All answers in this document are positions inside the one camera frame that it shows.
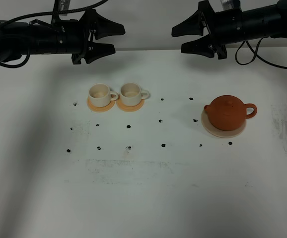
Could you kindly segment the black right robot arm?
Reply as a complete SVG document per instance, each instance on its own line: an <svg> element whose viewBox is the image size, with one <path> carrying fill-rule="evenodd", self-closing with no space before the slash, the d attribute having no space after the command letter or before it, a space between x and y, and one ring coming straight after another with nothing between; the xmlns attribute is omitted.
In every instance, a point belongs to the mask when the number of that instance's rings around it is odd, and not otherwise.
<svg viewBox="0 0 287 238"><path fill-rule="evenodd" d="M242 11L240 1L233 8L216 12L208 0L198 3L198 10L182 23L174 26L172 37L199 35L200 38L183 43L184 54L208 58L227 57L226 45L259 38L287 38L287 0L274 5Z"/></svg>

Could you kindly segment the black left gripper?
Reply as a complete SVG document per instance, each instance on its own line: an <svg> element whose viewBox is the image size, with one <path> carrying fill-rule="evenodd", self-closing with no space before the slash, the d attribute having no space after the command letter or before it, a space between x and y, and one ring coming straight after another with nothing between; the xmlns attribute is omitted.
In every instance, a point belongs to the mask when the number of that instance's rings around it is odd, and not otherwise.
<svg viewBox="0 0 287 238"><path fill-rule="evenodd" d="M86 10L80 20L58 18L56 25L60 28L59 39L62 40L59 52L71 54L73 64L81 64L82 59L90 64L116 52L112 44L93 42L94 36L99 40L126 33L122 24L101 16L94 9Z"/></svg>

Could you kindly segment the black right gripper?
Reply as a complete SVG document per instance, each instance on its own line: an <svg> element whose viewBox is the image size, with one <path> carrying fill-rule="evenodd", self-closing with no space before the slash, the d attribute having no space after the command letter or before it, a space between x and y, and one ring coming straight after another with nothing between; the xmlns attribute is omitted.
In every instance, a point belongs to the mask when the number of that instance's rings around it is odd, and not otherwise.
<svg viewBox="0 0 287 238"><path fill-rule="evenodd" d="M227 58L226 44L235 42L242 28L241 8L215 12L208 0L199 2L198 10L182 23L174 26L172 37L204 34L204 28L208 34L197 40L183 43L181 53L194 54L213 58L217 54L218 59Z"/></svg>

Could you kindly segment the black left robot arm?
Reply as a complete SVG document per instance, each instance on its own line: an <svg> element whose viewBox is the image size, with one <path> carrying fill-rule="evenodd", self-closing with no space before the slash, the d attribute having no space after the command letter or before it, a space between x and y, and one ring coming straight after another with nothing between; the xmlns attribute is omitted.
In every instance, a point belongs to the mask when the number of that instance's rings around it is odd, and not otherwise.
<svg viewBox="0 0 287 238"><path fill-rule="evenodd" d="M0 66L19 68L31 55L70 54L73 64L87 64L114 54L112 44L98 43L108 36L125 34L122 24L99 15L96 10L86 10L80 20L61 20L51 23L35 19L14 22L0 29Z"/></svg>

